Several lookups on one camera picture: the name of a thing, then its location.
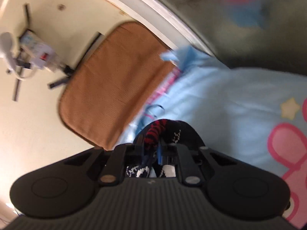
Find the black red white patterned sweater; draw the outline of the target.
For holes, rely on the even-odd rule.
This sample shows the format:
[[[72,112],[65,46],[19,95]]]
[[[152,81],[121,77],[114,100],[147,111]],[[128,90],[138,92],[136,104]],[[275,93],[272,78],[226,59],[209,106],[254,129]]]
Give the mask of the black red white patterned sweater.
[[[175,177],[175,165],[162,165],[159,161],[162,158],[165,146],[170,144],[182,144],[188,147],[190,151],[196,151],[199,147],[205,146],[203,140],[192,126],[183,121],[174,121],[170,119],[158,119],[147,125],[135,137],[133,143],[140,141],[142,160],[138,163],[127,166],[125,175],[127,177],[148,178],[152,177]]]

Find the light blue cartoon bed sheet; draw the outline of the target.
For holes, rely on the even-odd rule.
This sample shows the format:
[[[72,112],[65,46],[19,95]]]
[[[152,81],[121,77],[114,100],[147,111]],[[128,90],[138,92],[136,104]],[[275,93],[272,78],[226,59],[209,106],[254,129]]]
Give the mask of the light blue cartoon bed sheet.
[[[306,225],[306,77],[230,69],[192,46],[160,58],[175,68],[118,143],[132,142],[155,120],[184,121],[209,148],[284,179],[290,188],[284,218]]]

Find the brown seat cushion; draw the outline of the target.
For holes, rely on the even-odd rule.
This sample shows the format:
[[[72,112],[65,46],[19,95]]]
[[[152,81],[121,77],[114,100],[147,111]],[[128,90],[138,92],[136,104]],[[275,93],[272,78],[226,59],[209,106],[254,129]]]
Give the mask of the brown seat cushion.
[[[74,71],[59,100],[63,124],[93,146],[111,150],[172,72],[168,47],[143,24],[114,28]]]

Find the white door frame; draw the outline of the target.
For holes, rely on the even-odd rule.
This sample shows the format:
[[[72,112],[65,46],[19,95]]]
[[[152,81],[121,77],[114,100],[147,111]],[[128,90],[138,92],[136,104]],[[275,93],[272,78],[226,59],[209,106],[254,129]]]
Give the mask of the white door frame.
[[[214,56],[206,39],[200,38],[174,12],[158,0],[106,0],[142,23],[170,48],[194,45]]]

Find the white wall power strip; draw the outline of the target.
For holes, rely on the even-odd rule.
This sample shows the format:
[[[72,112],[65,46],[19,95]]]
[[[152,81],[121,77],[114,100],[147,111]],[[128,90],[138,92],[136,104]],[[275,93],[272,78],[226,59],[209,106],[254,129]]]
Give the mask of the white wall power strip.
[[[62,61],[54,49],[31,30],[26,30],[19,38],[19,56],[16,58],[12,55],[12,46],[12,34],[1,33],[1,59],[18,80],[27,80],[38,70],[55,72],[62,67]]]

